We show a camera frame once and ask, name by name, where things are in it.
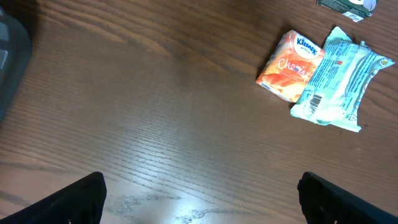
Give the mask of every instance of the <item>wood grain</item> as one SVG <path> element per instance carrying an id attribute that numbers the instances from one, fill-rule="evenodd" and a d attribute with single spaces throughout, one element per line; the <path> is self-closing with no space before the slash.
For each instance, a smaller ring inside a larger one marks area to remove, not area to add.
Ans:
<path id="1" fill-rule="evenodd" d="M 358 24 L 315 1 L 15 0 L 34 53 L 0 126 L 0 217 L 93 171 L 102 223 L 304 223 L 312 171 L 398 215 L 398 67 L 352 133 L 290 116 L 255 84 L 282 35 L 334 26 L 398 60 L 398 10 Z"/>

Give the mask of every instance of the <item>small box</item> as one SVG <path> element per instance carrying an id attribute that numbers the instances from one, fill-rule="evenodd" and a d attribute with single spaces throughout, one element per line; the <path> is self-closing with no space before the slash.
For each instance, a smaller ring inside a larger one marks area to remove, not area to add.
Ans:
<path id="1" fill-rule="evenodd" d="M 373 15 L 377 0 L 317 0 L 317 4 L 338 11 L 354 22 Z"/>

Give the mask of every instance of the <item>plastic packet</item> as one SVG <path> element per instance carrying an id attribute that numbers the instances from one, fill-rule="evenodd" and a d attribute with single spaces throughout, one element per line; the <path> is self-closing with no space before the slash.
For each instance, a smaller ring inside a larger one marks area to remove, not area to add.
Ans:
<path id="1" fill-rule="evenodd" d="M 257 83 L 282 99 L 296 102 L 318 68 L 325 51 L 298 32 L 286 33 Z"/>
<path id="2" fill-rule="evenodd" d="M 395 62 L 374 53 L 363 41 L 354 44 L 339 27 L 333 29 L 323 49 L 325 58 L 291 115 L 358 132 L 358 108 L 369 82 L 380 69 Z"/>

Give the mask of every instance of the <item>black object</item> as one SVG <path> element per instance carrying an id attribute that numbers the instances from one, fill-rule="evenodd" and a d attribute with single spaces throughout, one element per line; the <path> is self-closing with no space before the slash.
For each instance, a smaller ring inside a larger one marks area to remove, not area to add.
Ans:
<path id="1" fill-rule="evenodd" d="M 106 198 L 102 173 L 94 172 L 0 220 L 0 224 L 99 224 Z"/>
<path id="2" fill-rule="evenodd" d="M 0 7 L 0 121 L 19 86 L 32 54 L 25 27 Z"/>
<path id="3" fill-rule="evenodd" d="M 398 218 L 306 172 L 297 186 L 308 224 L 398 223 Z"/>

